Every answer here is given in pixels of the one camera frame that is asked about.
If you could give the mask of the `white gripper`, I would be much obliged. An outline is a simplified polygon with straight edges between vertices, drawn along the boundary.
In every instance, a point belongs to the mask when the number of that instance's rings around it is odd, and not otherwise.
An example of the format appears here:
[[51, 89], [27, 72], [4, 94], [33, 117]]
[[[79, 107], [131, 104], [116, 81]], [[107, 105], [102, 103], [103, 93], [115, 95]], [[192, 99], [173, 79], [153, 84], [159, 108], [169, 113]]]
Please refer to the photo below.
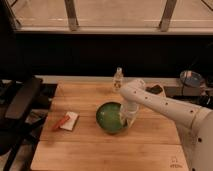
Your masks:
[[120, 123], [131, 127], [136, 120], [136, 114], [139, 110], [139, 105], [133, 101], [123, 100], [121, 103], [119, 118]]

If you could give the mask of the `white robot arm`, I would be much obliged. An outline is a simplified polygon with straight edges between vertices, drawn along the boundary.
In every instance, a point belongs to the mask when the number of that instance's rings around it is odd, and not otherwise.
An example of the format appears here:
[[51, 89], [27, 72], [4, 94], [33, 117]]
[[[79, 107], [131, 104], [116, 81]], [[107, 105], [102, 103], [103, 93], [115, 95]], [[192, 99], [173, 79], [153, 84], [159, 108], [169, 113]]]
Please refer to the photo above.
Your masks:
[[119, 93], [123, 97], [119, 112], [122, 124], [134, 123], [140, 105], [182, 124], [197, 136], [192, 170], [213, 171], [213, 109], [147, 92], [142, 79], [124, 84]]

